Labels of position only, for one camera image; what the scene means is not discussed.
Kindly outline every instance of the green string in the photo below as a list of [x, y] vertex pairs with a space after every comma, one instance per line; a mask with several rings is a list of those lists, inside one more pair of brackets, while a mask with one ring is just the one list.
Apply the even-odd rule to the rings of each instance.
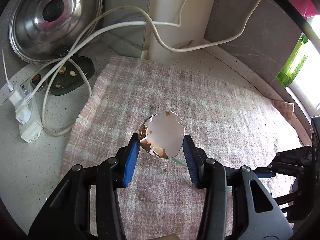
[[171, 158], [171, 160], [173, 160], [174, 162], [176, 162], [176, 163], [178, 163], [178, 164], [180, 164], [182, 167], [184, 167], [185, 169], [187, 169], [188, 168], [188, 166], [187, 165], [185, 165], [184, 163], [182, 163], [182, 162], [179, 162], [176, 158]]

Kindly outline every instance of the green glass bottle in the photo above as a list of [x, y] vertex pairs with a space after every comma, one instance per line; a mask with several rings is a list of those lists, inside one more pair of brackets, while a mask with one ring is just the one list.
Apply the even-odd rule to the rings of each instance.
[[277, 75], [276, 79], [284, 87], [288, 87], [292, 83], [292, 81], [302, 68], [303, 64], [307, 60], [308, 55], [306, 55], [304, 50], [302, 49], [302, 47], [306, 45], [307, 42], [308, 38], [302, 33], [290, 57], [284, 64], [280, 73]]

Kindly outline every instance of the broken eggshell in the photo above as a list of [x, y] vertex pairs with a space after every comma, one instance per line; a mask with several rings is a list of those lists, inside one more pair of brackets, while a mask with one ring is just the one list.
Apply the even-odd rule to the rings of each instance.
[[159, 158], [177, 156], [183, 143], [185, 129], [181, 118], [172, 111], [154, 114], [142, 124], [139, 130], [141, 147]]

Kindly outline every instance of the brown cloth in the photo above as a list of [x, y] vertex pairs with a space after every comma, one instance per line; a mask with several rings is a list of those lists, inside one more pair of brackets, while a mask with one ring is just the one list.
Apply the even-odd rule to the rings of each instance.
[[[196, 146], [225, 166], [265, 167], [276, 152], [300, 147], [295, 130], [265, 97], [175, 66], [117, 56], [76, 120], [61, 176], [74, 164], [89, 167], [114, 156], [146, 118], [165, 110], [176, 112]], [[182, 150], [176, 159], [185, 164]], [[292, 178], [277, 175], [263, 182], [277, 197], [289, 192]], [[205, 190], [196, 189], [188, 169], [176, 161], [141, 149], [132, 182], [118, 196], [128, 239], [173, 233], [181, 240], [196, 238]], [[231, 232], [231, 199], [228, 191], [226, 234]], [[93, 197], [93, 233], [94, 205]]]

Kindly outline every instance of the stainless steel lid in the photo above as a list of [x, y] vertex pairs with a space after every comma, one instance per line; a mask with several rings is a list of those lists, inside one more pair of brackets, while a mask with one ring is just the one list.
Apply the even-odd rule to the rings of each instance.
[[102, 6], [103, 0], [20, 0], [9, 25], [11, 46], [24, 61], [45, 64], [58, 48], [73, 45]]

